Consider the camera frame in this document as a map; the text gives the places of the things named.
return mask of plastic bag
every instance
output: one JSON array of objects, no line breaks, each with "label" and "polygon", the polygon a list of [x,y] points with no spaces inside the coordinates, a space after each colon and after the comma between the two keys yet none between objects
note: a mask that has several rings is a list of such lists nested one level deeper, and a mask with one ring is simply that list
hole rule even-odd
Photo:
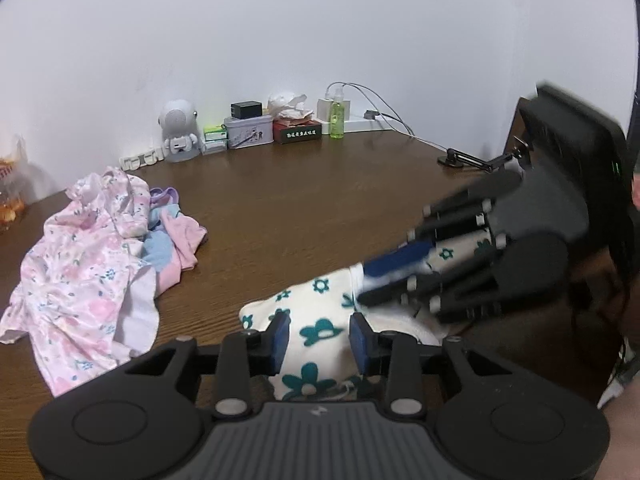
[{"label": "plastic bag", "polygon": [[309,120],[313,110],[305,108],[306,95],[281,92],[269,96],[267,110],[274,119]]},{"label": "plastic bag", "polygon": [[11,227],[24,211],[18,177],[24,159],[24,143],[15,137],[12,152],[0,156],[0,233]]}]

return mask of pink clothing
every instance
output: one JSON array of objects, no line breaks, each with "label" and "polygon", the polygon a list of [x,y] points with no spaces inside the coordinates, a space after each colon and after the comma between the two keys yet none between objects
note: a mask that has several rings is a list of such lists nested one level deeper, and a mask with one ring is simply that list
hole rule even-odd
[{"label": "pink clothing", "polygon": [[29,333],[56,396],[148,351],[159,322],[156,273],[136,239],[147,230],[147,184],[109,168],[66,194],[71,203],[45,222],[0,320],[0,342]]},{"label": "pink clothing", "polygon": [[164,229],[174,243],[169,264],[158,272],[158,294],[180,282],[183,270],[193,269],[198,263],[195,251],[207,230],[193,218],[179,214],[172,217],[166,209],[160,212]]}]

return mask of wooden table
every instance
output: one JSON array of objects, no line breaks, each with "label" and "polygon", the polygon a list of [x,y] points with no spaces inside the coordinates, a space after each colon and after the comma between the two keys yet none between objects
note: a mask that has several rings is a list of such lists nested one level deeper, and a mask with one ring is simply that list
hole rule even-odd
[{"label": "wooden table", "polygon": [[[476,178],[447,170],[441,152],[395,132],[347,134],[343,140],[270,144],[136,172],[149,186],[174,186],[180,208],[209,231],[195,269],[157,301],[156,343],[179,334],[219,342],[239,327],[247,302],[394,247],[422,206]],[[0,237],[0,304],[18,283],[24,253],[42,223],[68,200],[59,193],[32,205]],[[589,327],[594,369],[577,359],[570,312],[562,303],[484,322],[466,336],[533,371],[597,399],[617,348],[601,326]],[[50,399],[28,338],[0,346],[0,478],[39,473],[26,446],[33,413]]]}]

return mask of cable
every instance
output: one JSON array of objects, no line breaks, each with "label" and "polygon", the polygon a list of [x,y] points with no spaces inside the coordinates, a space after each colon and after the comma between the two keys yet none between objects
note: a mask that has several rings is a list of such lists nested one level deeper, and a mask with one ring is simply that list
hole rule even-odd
[{"label": "cable", "polygon": [[[332,86],[334,86],[334,85],[342,85],[343,87],[344,87],[344,86],[350,86],[350,87],[352,87],[352,88],[355,88],[358,92],[360,92],[360,93],[363,95],[363,97],[364,97],[367,101],[369,101],[369,103],[374,107],[374,110],[375,110],[375,111],[376,111],[376,112],[377,112],[377,113],[382,117],[382,120],[383,120],[383,121],[385,121],[386,125],[387,125],[391,130],[393,130],[393,131],[395,131],[395,132],[398,132],[399,134],[409,135],[410,137],[413,137],[414,139],[420,140],[420,142],[424,142],[425,144],[428,144],[428,145],[430,145],[430,146],[433,146],[434,148],[438,148],[439,150],[442,150],[443,152],[446,152],[446,151],[447,151],[447,149],[446,149],[446,148],[444,148],[444,147],[443,147],[443,146],[441,146],[440,144],[437,144],[436,142],[431,142],[431,141],[429,141],[429,140],[424,140],[424,139],[421,139],[420,137],[416,137],[416,135],[414,134],[414,131],[411,129],[411,127],[410,127],[410,126],[408,126],[408,125],[407,125],[407,124],[402,120],[402,118],[400,117],[400,115],[398,114],[398,112],[396,112],[396,111],[394,110],[394,108],[393,108],[389,103],[387,103],[387,102],[382,98],[382,96],[381,96],[378,92],[376,92],[375,90],[373,90],[373,89],[369,88],[368,86],[361,85],[361,84],[359,84],[359,83],[350,83],[350,82],[344,82],[344,81],[334,81],[333,83],[331,83],[331,84],[326,88],[326,91],[324,92],[325,98],[328,98],[329,90],[330,90],[330,89],[331,89],[331,87],[332,87]],[[371,92],[371,93],[372,93],[373,95],[375,95],[378,99],[380,99],[380,100],[385,104],[385,106],[386,106],[387,108],[389,108],[389,110],[391,110],[391,111],[392,111],[396,116],[394,117],[394,116],[392,116],[392,115],[382,113],[382,112],[378,109],[378,107],[376,106],[376,104],[375,104],[375,103],[370,99],[370,97],[369,97],[369,96],[367,96],[367,95],[364,93],[364,91],[362,90],[363,88],[364,88],[365,90],[368,90],[369,92]],[[388,120],[386,120],[386,118],[393,119],[393,120],[395,120],[395,121],[399,122],[400,124],[402,124],[402,126],[404,126],[404,127],[406,128],[406,132],[403,132],[403,131],[398,130],[397,128],[395,128],[391,123],[389,123],[389,121],[388,121]]]},{"label": "cable", "polygon": [[626,341],[625,341],[625,338],[623,337],[622,338],[622,350],[618,351],[618,359],[616,361],[616,365],[613,367],[613,371],[611,372],[611,377],[609,378],[609,381],[607,382],[607,388],[609,388],[611,386],[613,381],[615,381],[616,378],[623,371],[622,368],[624,368],[625,364],[626,364],[625,360],[626,360]]},{"label": "cable", "polygon": [[411,135],[412,137],[415,137],[414,131],[402,119],[398,119],[397,117],[393,117],[393,115],[385,114],[384,112],[380,112],[380,115],[381,116],[385,116],[386,118],[389,118],[389,119],[393,119],[394,121],[398,121],[400,124],[402,124],[402,126],[404,126],[406,128],[406,130],[409,132],[409,135]]}]

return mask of white cable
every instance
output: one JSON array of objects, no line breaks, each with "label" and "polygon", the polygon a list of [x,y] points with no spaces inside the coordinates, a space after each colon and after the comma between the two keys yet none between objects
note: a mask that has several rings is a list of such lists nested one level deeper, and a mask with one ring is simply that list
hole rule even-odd
[{"label": "white cable", "polygon": [[[424,140],[421,139],[420,137],[416,137],[416,135],[414,134],[414,131],[411,129],[411,127],[406,124],[402,118],[400,117],[400,115],[398,114],[398,112],[396,112],[393,107],[387,103],[382,96],[376,92],[375,90],[369,88],[368,86],[365,85],[361,85],[359,83],[351,83],[351,82],[343,82],[343,81],[334,81],[333,83],[331,83],[327,88],[326,91],[324,92],[325,97],[327,98],[329,95],[329,90],[331,89],[332,86],[334,85],[342,85],[342,86],[350,86],[352,88],[355,88],[358,92],[360,92],[364,98],[369,101],[369,103],[371,104],[371,106],[373,106],[374,110],[380,115],[380,117],[382,117],[382,120],[385,121],[386,125],[391,128],[393,131],[398,132],[399,134],[403,134],[403,135],[409,135],[410,137],[413,137],[414,139],[420,140],[420,142],[424,142],[425,144],[428,144],[430,146],[433,146],[435,148],[438,148],[439,150],[443,150],[444,152],[447,151],[447,149],[444,146],[441,146],[440,144],[437,144],[436,142],[431,142],[429,140]],[[389,121],[386,120],[386,117],[382,114],[382,112],[380,112],[380,110],[378,109],[378,107],[376,106],[376,104],[369,98],[369,96],[367,96],[362,89],[366,89],[369,92],[371,92],[373,95],[375,95],[378,99],[380,99],[387,108],[389,108],[389,110],[391,110],[394,114],[395,117],[391,117],[391,119],[398,121],[400,124],[402,124],[402,126],[404,126],[406,128],[406,132],[403,132],[401,130],[398,130],[397,128],[393,127],[393,125],[391,123],[389,123]]]},{"label": "white cable", "polygon": [[[381,101],[382,101],[382,102],[387,106],[387,108],[389,108],[393,113],[395,113],[395,114],[396,114],[396,116],[398,116],[398,114],[396,113],[396,111],[395,111],[391,106],[389,106],[389,104],[388,104],[388,103],[387,103],[387,102],[386,102],[382,97],[380,97],[380,95],[379,95],[376,91],[372,90],[371,88],[369,88],[369,87],[367,87],[367,86],[360,85],[360,84],[358,84],[358,83],[344,83],[344,82],[342,82],[342,81],[336,81],[336,82],[331,83],[331,84],[326,88],[326,91],[324,92],[325,97],[328,95],[329,90],[331,89],[331,87],[332,87],[333,85],[342,85],[343,87],[344,87],[344,86],[350,86],[350,87],[352,87],[352,88],[355,88],[358,92],[360,92],[360,93],[364,96],[364,98],[365,98],[367,101],[369,101],[369,103],[371,104],[371,106],[373,106],[374,110],[378,112],[378,115],[380,115],[380,116],[382,117],[382,120],[383,120],[383,121],[385,121],[386,125],[387,125],[389,128],[391,128],[391,129],[392,129],[393,131],[395,131],[395,132],[398,132],[399,134],[407,135],[407,133],[405,133],[405,132],[401,132],[400,130],[396,129],[395,127],[393,127],[393,126],[389,123],[389,121],[387,121],[387,120],[386,120],[386,118],[382,115],[382,113],[380,113],[380,110],[378,110],[378,107],[376,106],[376,104],[375,104],[375,103],[374,103],[374,102],[369,98],[369,96],[368,96],[368,95],[366,95],[366,94],[362,91],[362,88],[366,88],[367,90],[369,90],[370,92],[372,92],[373,94],[375,94],[375,95],[376,95],[376,96],[377,96],[377,97],[378,97],[378,98],[379,98],[379,99],[380,99],[380,100],[381,100]],[[399,123],[401,123],[401,124],[402,124],[402,126],[404,126],[405,128],[407,128],[407,132],[408,132],[408,134],[409,134],[410,136],[415,137],[415,136],[414,136],[414,134],[413,134],[413,131],[411,130],[411,128],[408,128],[408,127],[406,126],[406,124],[404,124],[404,121],[403,121],[403,120],[398,119],[398,122],[399,122]]]}]

